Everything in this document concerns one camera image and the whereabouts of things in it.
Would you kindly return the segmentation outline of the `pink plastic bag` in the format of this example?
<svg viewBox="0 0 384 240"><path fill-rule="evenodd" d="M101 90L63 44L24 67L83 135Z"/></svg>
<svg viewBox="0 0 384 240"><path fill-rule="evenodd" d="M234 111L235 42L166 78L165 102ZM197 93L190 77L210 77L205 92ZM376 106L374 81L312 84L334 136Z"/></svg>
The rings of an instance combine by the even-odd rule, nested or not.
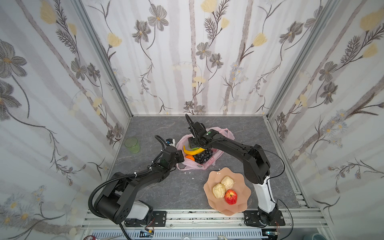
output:
<svg viewBox="0 0 384 240"><path fill-rule="evenodd" d="M229 129L221 129L219 127L212 127L211 129L208 129L208 132L211 132L212 130L217 131L222 137L228 138L230 140L234 140L235 137L233 133ZM183 147L185 147L188 144L188 138L193 137L192 134L184 135L176 144L176 148L178 150L183 150ZM214 154L211 158L208 159L207 162L203 164L196 163L188 158L186 158L186 153L183 153L184 155L184 162L177 164L176 167L180 171L190 171L190 170L206 170L210 166L214 166L216 164L216 161L223 155L223 151L218 150L214 148Z"/></svg>

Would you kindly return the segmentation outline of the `peach scalloped plate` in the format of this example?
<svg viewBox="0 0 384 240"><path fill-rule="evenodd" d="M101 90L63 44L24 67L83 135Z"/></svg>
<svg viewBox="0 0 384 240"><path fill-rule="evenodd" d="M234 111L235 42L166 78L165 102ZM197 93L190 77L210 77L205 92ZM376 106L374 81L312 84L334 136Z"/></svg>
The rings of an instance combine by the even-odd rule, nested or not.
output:
<svg viewBox="0 0 384 240"><path fill-rule="evenodd" d="M247 210L251 196L244 176L232 172L229 168L210 172L204 184L204 191L210 207L226 216Z"/></svg>

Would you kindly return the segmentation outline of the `red fake strawberry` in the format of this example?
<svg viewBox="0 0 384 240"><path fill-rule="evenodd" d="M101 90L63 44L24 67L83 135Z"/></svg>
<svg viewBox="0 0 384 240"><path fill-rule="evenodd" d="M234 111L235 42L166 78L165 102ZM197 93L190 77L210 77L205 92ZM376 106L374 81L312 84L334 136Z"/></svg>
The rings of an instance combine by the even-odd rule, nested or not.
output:
<svg viewBox="0 0 384 240"><path fill-rule="evenodd" d="M227 190L224 199L227 204L235 205L237 203L238 194L234 190Z"/></svg>

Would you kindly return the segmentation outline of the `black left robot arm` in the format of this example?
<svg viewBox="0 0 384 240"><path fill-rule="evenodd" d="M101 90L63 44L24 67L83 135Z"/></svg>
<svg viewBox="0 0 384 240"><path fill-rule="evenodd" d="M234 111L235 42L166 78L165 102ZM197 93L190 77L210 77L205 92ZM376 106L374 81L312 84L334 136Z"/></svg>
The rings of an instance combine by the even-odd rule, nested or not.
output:
<svg viewBox="0 0 384 240"><path fill-rule="evenodd" d="M178 163L184 162L181 150L170 146L164 139L156 135L162 150L148 166L147 170L123 174L116 172L113 177L96 187L88 200L91 213L115 224L122 224L128 219L143 220L150 212L150 207L136 196L142 188L162 182Z"/></svg>

